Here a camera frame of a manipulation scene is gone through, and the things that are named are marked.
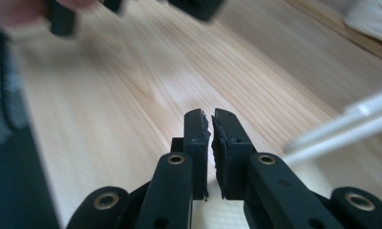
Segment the black bracket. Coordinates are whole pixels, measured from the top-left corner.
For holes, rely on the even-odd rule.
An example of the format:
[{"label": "black bracket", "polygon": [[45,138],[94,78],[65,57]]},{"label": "black bracket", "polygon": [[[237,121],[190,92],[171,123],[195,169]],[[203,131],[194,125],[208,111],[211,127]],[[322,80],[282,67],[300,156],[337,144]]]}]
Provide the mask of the black bracket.
[{"label": "black bracket", "polygon": [[[217,109],[212,148],[223,198],[243,200],[250,228],[382,228],[382,201],[356,188],[334,190],[331,199],[312,193],[277,156],[257,153],[238,118]],[[210,133],[202,110],[184,117],[149,183],[131,194],[116,187],[91,193],[68,229],[191,228],[192,202],[207,198]]]}]

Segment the wood grain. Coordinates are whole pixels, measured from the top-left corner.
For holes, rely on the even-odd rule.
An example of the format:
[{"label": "wood grain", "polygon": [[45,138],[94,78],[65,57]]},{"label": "wood grain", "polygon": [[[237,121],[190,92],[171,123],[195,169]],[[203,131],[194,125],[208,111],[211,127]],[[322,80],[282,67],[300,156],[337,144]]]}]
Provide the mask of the wood grain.
[{"label": "wood grain", "polygon": [[337,31],[349,40],[382,58],[382,42],[347,27],[343,19],[349,5],[355,1],[287,0],[291,5]]},{"label": "wood grain", "polygon": [[[62,225],[94,189],[115,185],[130,192],[148,181],[171,137],[182,136],[182,116],[190,110],[231,111],[258,151],[281,155],[288,141],[337,115],[336,107],[382,88],[380,60],[284,2],[238,2],[229,1],[211,25],[137,1],[124,18],[101,6],[83,12],[73,39],[54,37],[40,23],[14,31],[13,51]],[[280,22],[277,6],[295,27]],[[298,22],[322,33],[328,45],[300,40],[305,29]],[[342,92],[348,85],[355,87]]]}]

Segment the metal screw hole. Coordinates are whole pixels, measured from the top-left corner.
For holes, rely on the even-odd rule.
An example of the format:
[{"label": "metal screw hole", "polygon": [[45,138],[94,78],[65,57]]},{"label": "metal screw hole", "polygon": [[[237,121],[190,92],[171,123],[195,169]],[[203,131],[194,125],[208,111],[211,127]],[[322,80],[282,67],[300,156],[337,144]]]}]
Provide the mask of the metal screw hole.
[{"label": "metal screw hole", "polygon": [[345,195],[346,201],[352,206],[363,211],[373,211],[375,205],[368,199],[355,193],[348,193]]},{"label": "metal screw hole", "polygon": [[260,162],[267,165],[272,165],[275,163],[275,159],[272,156],[259,156]]},{"label": "metal screw hole", "polygon": [[118,201],[119,201],[119,196],[117,195],[117,193],[108,192],[108,193],[99,195],[94,200],[94,207],[98,210],[107,210],[114,207]]},{"label": "metal screw hole", "polygon": [[185,161],[184,157],[179,155],[170,156],[168,157],[167,160],[170,164],[174,164],[174,165],[182,164]]}]

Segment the black plastic part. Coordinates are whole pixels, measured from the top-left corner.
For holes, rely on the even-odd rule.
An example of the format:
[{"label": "black plastic part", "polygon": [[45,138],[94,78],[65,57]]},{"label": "black plastic part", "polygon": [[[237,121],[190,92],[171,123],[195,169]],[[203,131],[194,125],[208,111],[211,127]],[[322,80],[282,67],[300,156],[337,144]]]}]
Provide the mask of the black plastic part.
[{"label": "black plastic part", "polygon": [[[117,203],[106,209],[96,209],[96,201],[112,202],[111,196],[117,195]],[[103,187],[88,195],[80,206],[75,210],[69,221],[67,229],[112,229],[117,224],[117,220],[128,199],[128,193],[117,187]]]},{"label": "black plastic part", "polygon": [[248,176],[274,228],[344,228],[279,157],[252,155]]},{"label": "black plastic part", "polygon": [[223,0],[168,0],[168,2],[201,21],[211,20],[223,4]]},{"label": "black plastic part", "polygon": [[212,148],[222,196],[229,200],[244,200],[247,162],[256,149],[238,118],[231,112],[216,109],[212,122]]},{"label": "black plastic part", "polygon": [[141,205],[146,197],[147,189],[149,188],[149,183],[150,182],[143,184],[129,194],[127,204],[123,209],[122,214],[117,219],[117,226],[115,228],[129,229],[135,227]]},{"label": "black plastic part", "polygon": [[325,198],[315,192],[312,192],[316,197],[317,199],[319,199],[319,201],[326,207],[326,208],[330,208],[330,200],[328,198]]},{"label": "black plastic part", "polygon": [[246,187],[244,216],[250,229],[272,229],[273,224],[253,185]]},{"label": "black plastic part", "polygon": [[203,110],[197,109],[184,116],[183,151],[193,161],[193,197],[201,200],[208,197],[207,161],[210,133]]},{"label": "black plastic part", "polygon": [[191,157],[180,152],[166,154],[160,158],[135,228],[190,228],[193,199],[192,164]]},{"label": "black plastic part", "polygon": [[59,228],[29,128],[0,146],[0,228]]},{"label": "black plastic part", "polygon": [[[355,200],[353,195],[366,198],[374,209],[364,210],[352,205],[348,201],[350,195],[354,197],[354,202],[358,201],[360,208],[362,204],[367,205],[367,202],[362,202],[360,198]],[[351,187],[338,188],[331,194],[330,205],[333,214],[346,228],[382,228],[382,201],[370,193]]]},{"label": "black plastic part", "polygon": [[182,152],[184,150],[184,137],[173,137],[171,139],[170,152]]},{"label": "black plastic part", "polygon": [[55,0],[48,0],[48,19],[51,22],[51,33],[57,36],[74,34],[75,12],[62,6]]},{"label": "black plastic part", "polygon": [[104,0],[104,6],[112,12],[119,12],[122,1],[125,0]]}]

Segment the black cable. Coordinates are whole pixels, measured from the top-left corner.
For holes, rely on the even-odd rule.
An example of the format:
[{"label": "black cable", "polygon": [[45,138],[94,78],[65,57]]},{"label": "black cable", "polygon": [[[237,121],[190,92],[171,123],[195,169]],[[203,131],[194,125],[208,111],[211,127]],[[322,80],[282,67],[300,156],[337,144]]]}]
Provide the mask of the black cable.
[{"label": "black cable", "polygon": [[11,119],[11,114],[9,110],[9,106],[7,105],[8,102],[8,94],[6,90],[6,84],[7,84],[7,67],[6,67],[6,61],[7,61],[7,37],[5,34],[0,32],[0,108],[1,113],[4,118],[4,122],[7,125],[7,128],[12,131],[13,133],[18,130],[18,128],[13,124]]}]

